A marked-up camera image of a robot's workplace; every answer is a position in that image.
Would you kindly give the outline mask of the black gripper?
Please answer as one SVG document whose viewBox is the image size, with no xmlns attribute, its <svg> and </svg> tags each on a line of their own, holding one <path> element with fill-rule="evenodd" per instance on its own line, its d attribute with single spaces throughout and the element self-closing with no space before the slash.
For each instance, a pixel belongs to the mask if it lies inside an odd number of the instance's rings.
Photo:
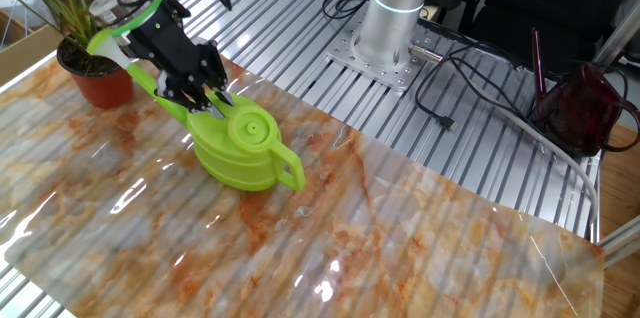
<svg viewBox="0 0 640 318">
<path fill-rule="evenodd" d="M 218 119 L 224 114 L 213 104 L 209 92 L 234 106 L 226 90 L 228 77 L 216 45 L 192 40 L 184 32 L 182 19 L 190 12 L 176 0 L 151 0 L 121 26 L 121 39 L 137 58 L 160 70 L 155 93 L 186 108 L 190 113 L 208 112 Z"/>
</svg>

